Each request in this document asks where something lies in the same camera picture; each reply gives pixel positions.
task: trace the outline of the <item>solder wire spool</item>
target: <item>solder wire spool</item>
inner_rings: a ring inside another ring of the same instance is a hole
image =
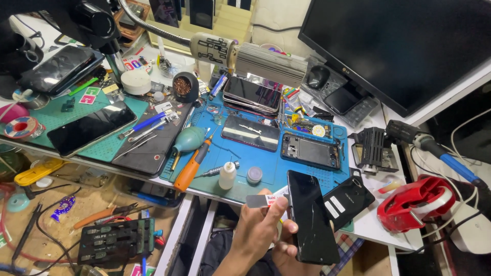
[[[33,117],[19,117],[8,123],[3,131],[5,136],[11,139],[20,139],[22,141],[31,141],[40,136],[46,127]]]
[[[50,102],[50,98],[46,94],[33,92],[31,95],[25,97],[22,97],[21,94],[22,94],[21,91],[17,89],[12,94],[12,99],[14,99],[14,101],[19,102],[27,109],[39,110],[45,107]]]

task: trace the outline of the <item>pink sticker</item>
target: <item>pink sticker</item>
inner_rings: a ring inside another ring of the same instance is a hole
[[[92,105],[92,104],[94,104],[94,102],[95,102],[95,98],[96,98],[96,96],[84,95],[84,96],[83,96],[83,97],[80,99],[79,103],[80,103],[80,104],[88,104],[88,105]]]

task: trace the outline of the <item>screwdriver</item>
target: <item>screwdriver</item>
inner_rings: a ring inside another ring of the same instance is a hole
[[[205,156],[208,153],[208,148],[210,148],[212,143],[213,134],[215,134],[217,129],[218,127],[215,128],[210,137],[206,138],[203,144],[201,144],[201,146],[194,152],[191,160],[189,160],[186,166],[184,166],[181,173],[179,173],[176,182],[174,182],[174,188],[178,191],[183,193],[189,187],[189,184],[191,184],[191,181],[198,172],[199,165],[201,165],[201,162],[203,162],[203,159],[205,159]]]
[[[239,161],[234,161],[234,164],[235,164],[235,168],[239,168]],[[194,178],[198,178],[198,177],[204,177],[204,176],[214,176],[214,175],[218,175],[220,174],[220,170],[221,168],[223,168],[223,166],[219,166],[219,167],[216,167],[216,168],[213,168],[213,169],[210,169],[208,170],[207,172],[201,174],[201,175],[198,175],[198,176],[195,176]]]

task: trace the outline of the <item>stack of phones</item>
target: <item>stack of phones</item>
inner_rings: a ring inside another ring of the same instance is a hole
[[[56,96],[89,74],[103,60],[104,56],[98,51],[68,45],[28,71],[19,84],[23,89]]]
[[[225,106],[266,118],[278,115],[281,92],[247,80],[231,77],[223,88]]]

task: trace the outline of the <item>cracked phone screen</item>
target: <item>cracked phone screen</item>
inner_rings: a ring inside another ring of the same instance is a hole
[[[299,226],[293,235],[297,260],[302,263],[331,265],[339,263],[334,234],[322,198],[319,180],[297,171],[287,171],[292,207],[291,219]]]

